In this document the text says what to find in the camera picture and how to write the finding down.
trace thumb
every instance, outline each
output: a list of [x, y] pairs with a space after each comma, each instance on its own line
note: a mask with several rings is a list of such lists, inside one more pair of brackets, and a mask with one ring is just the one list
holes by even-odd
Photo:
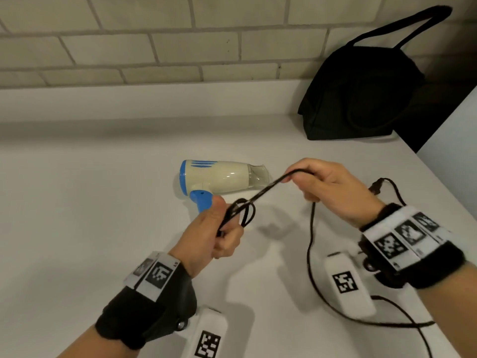
[[227, 204], [225, 200], [221, 196], [213, 196], [212, 206], [207, 210], [201, 226], [207, 232], [213, 232], [215, 234], [224, 219], [226, 211]]
[[320, 181], [316, 176], [308, 173], [294, 174], [291, 180], [300, 190], [311, 193], [318, 198], [322, 197], [328, 187], [325, 182]]

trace left hand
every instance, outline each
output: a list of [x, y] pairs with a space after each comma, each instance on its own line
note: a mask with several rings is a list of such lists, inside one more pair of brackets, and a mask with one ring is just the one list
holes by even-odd
[[222, 223], [228, 205], [220, 196], [212, 198], [212, 206], [191, 222], [169, 255], [181, 260], [191, 278], [196, 277], [213, 258], [232, 256], [240, 244], [243, 227], [236, 216], [221, 231], [223, 237], [217, 237], [217, 230]]

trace hair dryer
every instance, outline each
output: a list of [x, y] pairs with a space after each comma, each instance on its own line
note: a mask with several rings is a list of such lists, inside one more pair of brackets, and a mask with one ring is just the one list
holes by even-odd
[[184, 195], [189, 196], [202, 212], [210, 208], [214, 194], [265, 187], [269, 174], [265, 166], [186, 159], [180, 166], [179, 182]]

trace white countertop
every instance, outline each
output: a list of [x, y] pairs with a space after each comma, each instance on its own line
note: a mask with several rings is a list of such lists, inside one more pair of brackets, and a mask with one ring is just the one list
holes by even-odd
[[[367, 185], [392, 178], [405, 201], [459, 235], [456, 243], [477, 261], [477, 222], [396, 135], [311, 142], [299, 117], [287, 116], [2, 125], [0, 357], [56, 356], [144, 257], [174, 244], [197, 214], [180, 192], [183, 159], [265, 164], [277, 178], [305, 156], [341, 162]], [[396, 200], [390, 186], [382, 198]], [[279, 185], [256, 205], [235, 255], [194, 280], [199, 303], [229, 320], [224, 357], [426, 357], [415, 330], [356, 325], [323, 307], [305, 270], [310, 205], [295, 186]], [[316, 228], [319, 275], [319, 257], [359, 233], [322, 207]], [[416, 321], [429, 319], [412, 289], [366, 284]], [[377, 304], [377, 319], [405, 321]], [[437, 327], [424, 331], [436, 358], [458, 357]], [[172, 335], [140, 357], [176, 358], [183, 345]]]

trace power cord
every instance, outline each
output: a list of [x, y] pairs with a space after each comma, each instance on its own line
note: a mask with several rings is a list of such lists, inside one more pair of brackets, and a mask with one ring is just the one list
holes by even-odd
[[[223, 220], [222, 224], [220, 225], [220, 228], [222, 228], [227, 222], [232, 220], [235, 216], [239, 215], [241, 213], [241, 211], [244, 211], [244, 216], [243, 216], [242, 222], [240, 224], [241, 224], [242, 227], [246, 227], [250, 222], [252, 222], [253, 218], [255, 217], [256, 208], [255, 208], [254, 202], [257, 201], [257, 199], [259, 199], [260, 197], [262, 197], [266, 192], [270, 191], [273, 187], [275, 187], [279, 182], [284, 180], [286, 177], [291, 176], [292, 174], [295, 174], [297, 172], [304, 172], [304, 173], [308, 173], [308, 174], [313, 175], [312, 172], [310, 172], [306, 169], [294, 169], [293, 171], [290, 171], [289, 173], [286, 173], [283, 176], [281, 176], [279, 179], [273, 181], [271, 184], [266, 186], [263, 190], [261, 190], [259, 193], [257, 193], [255, 196], [253, 196], [251, 199], [247, 200], [245, 198], [239, 198], [233, 204], [231, 204], [229, 206], [229, 208], [227, 209], [227, 211], [225, 213], [224, 220]], [[396, 192], [397, 198], [399, 199], [399, 201], [402, 203], [403, 206], [406, 206], [406, 203], [404, 202], [404, 200], [401, 197], [401, 194], [399, 193], [399, 189], [397, 188], [396, 183], [394, 183], [394, 181], [391, 180], [391, 179], [380, 178], [379, 180], [377, 180], [376, 182], [374, 182], [371, 185], [369, 190], [373, 194], [378, 195], [381, 192], [381, 187], [382, 187], [384, 181], [388, 181], [389, 183], [392, 184], [392, 186], [393, 186], [393, 188]], [[247, 219], [250, 207], [252, 208], [252, 215], [249, 219]], [[362, 324], [362, 325], [382, 326], [382, 327], [387, 327], [387, 328], [417, 329], [417, 331], [419, 332], [422, 340], [424, 341], [424, 344], [426, 345], [426, 350], [427, 350], [427, 354], [429, 355], [429, 358], [433, 358], [431, 348], [429, 346], [429, 343], [427, 342], [426, 337], [424, 336], [424, 333], [421, 331], [421, 328], [434, 325], [435, 324], [434, 321], [429, 321], [429, 322], [425, 322], [425, 323], [416, 323], [414, 321], [414, 319], [409, 315], [409, 313], [407, 313], [397, 303], [393, 302], [392, 300], [390, 300], [388, 298], [380, 296], [380, 295], [371, 295], [371, 298], [373, 300], [380, 300], [380, 301], [385, 301], [387, 303], [390, 303], [392, 306], [399, 309], [399, 311], [401, 311], [409, 319], [409, 321], [411, 323], [373, 322], [373, 321], [367, 321], [367, 320], [361, 320], [361, 319], [354, 319], [354, 318], [351, 318], [351, 317], [347, 316], [346, 314], [344, 314], [343, 312], [341, 312], [337, 308], [333, 307], [326, 300], [325, 296], [319, 290], [319, 288], [318, 288], [318, 286], [317, 286], [317, 284], [316, 284], [316, 282], [313, 278], [313, 272], [312, 272], [311, 262], [310, 262], [310, 260], [311, 260], [310, 259], [310, 251], [311, 251], [311, 248], [312, 248], [314, 240], [315, 240], [314, 231], [313, 231], [315, 210], [316, 210], [316, 202], [313, 202], [312, 203], [312, 214], [311, 214], [311, 217], [310, 217], [310, 243], [308, 245], [308, 249], [307, 249], [307, 253], [306, 253], [306, 264], [307, 264], [308, 277], [310, 279], [310, 282], [312, 283], [312, 286], [313, 286], [316, 294], [325, 303], [325, 305], [327, 305], [333, 312], [337, 313], [339, 316], [341, 316], [342, 318], [344, 318], [346, 320], [349, 320], [349, 321], [352, 321], [352, 322], [355, 322], [355, 323], [358, 323], [358, 324]]]

